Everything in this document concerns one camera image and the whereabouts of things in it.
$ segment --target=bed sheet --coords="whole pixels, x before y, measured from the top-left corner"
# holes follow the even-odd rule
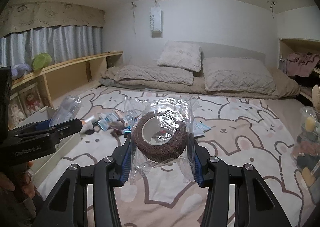
[[[87,118],[112,110],[123,111],[124,96],[152,101],[181,95],[98,87],[81,95],[83,105],[77,117]],[[200,108],[194,111],[195,120],[212,128],[205,133],[205,137],[198,139],[199,145],[206,147],[212,156],[220,157],[227,164],[254,165],[279,200],[291,225],[302,226],[315,205],[312,204],[305,182],[290,157],[294,144],[292,132],[287,130],[268,103],[259,99],[191,96],[198,98],[200,103]],[[294,110],[291,101],[289,103],[290,109]],[[281,106],[280,103],[269,104],[275,108]],[[95,164],[104,157],[111,156],[113,150],[124,141],[123,137],[114,138],[110,132],[99,129],[93,135],[83,135],[82,141],[59,161],[38,187],[38,192],[46,198],[70,164]],[[177,164],[152,169],[135,185],[127,182],[124,187],[115,188],[122,225],[138,227],[200,226],[207,192],[207,188],[202,189],[195,182],[183,182],[183,175]],[[89,226],[94,226],[92,200],[92,186],[89,186]],[[234,226],[234,212],[234,186],[231,185],[228,226]]]

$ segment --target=human hand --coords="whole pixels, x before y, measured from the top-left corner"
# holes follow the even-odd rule
[[[28,166],[33,166],[33,162],[28,162]],[[31,183],[31,177],[27,173],[20,174],[18,182],[21,190],[30,198],[36,195],[35,186]],[[16,189],[13,183],[2,172],[0,172],[0,187],[8,191]]]

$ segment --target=plastic bag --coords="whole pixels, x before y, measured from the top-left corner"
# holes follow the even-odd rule
[[[81,98],[71,95],[65,97],[52,117],[49,127],[74,119],[80,108]]]
[[[155,167],[178,163],[185,182],[192,182],[194,138],[192,110],[195,98],[165,98],[152,102],[127,98],[126,117],[131,126],[131,184]]]
[[[291,156],[309,188],[313,202],[320,201],[320,113],[312,107],[302,107],[301,134]]]

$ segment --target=stuffed animal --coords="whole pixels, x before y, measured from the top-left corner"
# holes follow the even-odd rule
[[[34,114],[36,111],[40,110],[40,102],[35,98],[33,93],[29,93],[26,96],[26,106],[28,111],[31,114]]]
[[[32,61],[32,69],[33,71],[41,70],[42,68],[50,65],[52,61],[52,57],[48,53],[40,53],[35,56]]]
[[[11,109],[13,123],[17,126],[26,117],[17,104],[10,104],[9,107]]]
[[[11,67],[12,80],[16,80],[25,75],[26,72],[31,72],[32,68],[28,64],[18,64]]]
[[[312,88],[312,104],[316,110],[320,111],[320,87],[318,85]]]

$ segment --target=purple plush toy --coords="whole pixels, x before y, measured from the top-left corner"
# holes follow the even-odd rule
[[[32,68],[28,64],[18,64],[11,67],[12,80],[24,76],[25,72],[31,72]]]

